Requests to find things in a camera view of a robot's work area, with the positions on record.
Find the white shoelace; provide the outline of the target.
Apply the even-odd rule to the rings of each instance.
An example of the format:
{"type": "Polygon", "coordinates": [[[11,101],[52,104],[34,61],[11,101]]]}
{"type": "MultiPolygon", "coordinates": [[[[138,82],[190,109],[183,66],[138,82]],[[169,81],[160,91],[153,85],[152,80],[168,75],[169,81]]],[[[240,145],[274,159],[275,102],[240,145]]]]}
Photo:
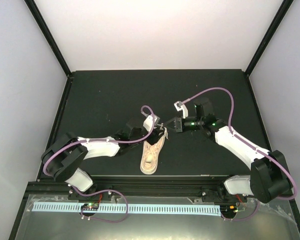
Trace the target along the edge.
{"type": "Polygon", "coordinates": [[[165,128],[165,126],[163,124],[159,124],[159,125],[155,126],[154,129],[162,129],[162,137],[154,145],[150,145],[147,142],[149,144],[148,149],[153,155],[159,155],[160,151],[162,150],[162,148],[164,146],[165,140],[168,139],[168,130],[167,130],[167,128],[165,128]]]}

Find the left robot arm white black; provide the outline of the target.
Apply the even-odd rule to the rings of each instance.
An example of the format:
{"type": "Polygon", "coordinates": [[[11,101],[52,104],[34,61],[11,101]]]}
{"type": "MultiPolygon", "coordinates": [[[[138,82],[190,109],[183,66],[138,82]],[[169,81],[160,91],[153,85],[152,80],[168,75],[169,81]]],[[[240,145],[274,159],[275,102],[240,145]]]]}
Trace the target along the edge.
{"type": "Polygon", "coordinates": [[[79,190],[87,200],[98,192],[90,175],[80,169],[84,160],[98,157],[119,157],[142,145],[140,170],[152,175],[158,166],[159,154],[168,137],[167,129],[158,124],[158,117],[131,119],[115,134],[104,138],[77,137],[68,132],[41,156],[43,172],[55,182],[65,182],[79,190]]]}

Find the white beige sneaker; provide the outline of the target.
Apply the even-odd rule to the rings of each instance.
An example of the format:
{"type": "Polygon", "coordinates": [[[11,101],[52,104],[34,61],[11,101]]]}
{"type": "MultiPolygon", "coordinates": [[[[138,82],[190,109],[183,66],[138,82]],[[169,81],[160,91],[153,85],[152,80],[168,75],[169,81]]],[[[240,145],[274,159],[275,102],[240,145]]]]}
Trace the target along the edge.
{"type": "Polygon", "coordinates": [[[159,134],[159,139],[156,143],[150,144],[148,141],[143,142],[142,157],[140,161],[140,170],[145,175],[152,175],[156,172],[159,155],[164,146],[166,133],[159,134]]]}

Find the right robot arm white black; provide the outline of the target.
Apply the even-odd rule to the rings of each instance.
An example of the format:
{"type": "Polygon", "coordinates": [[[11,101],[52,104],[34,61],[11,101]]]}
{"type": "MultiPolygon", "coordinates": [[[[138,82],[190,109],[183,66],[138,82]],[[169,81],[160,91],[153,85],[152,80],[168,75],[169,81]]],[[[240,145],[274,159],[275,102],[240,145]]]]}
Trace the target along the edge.
{"type": "Polygon", "coordinates": [[[176,133],[201,131],[205,137],[224,147],[249,169],[248,175],[234,175],[218,187],[218,198],[230,201],[235,195],[253,196],[262,203],[269,203],[293,188],[288,171],[282,166],[284,155],[259,147],[219,118],[216,118],[211,102],[205,98],[194,103],[195,116],[190,116],[184,103],[177,101],[176,116],[164,125],[176,133]]]}

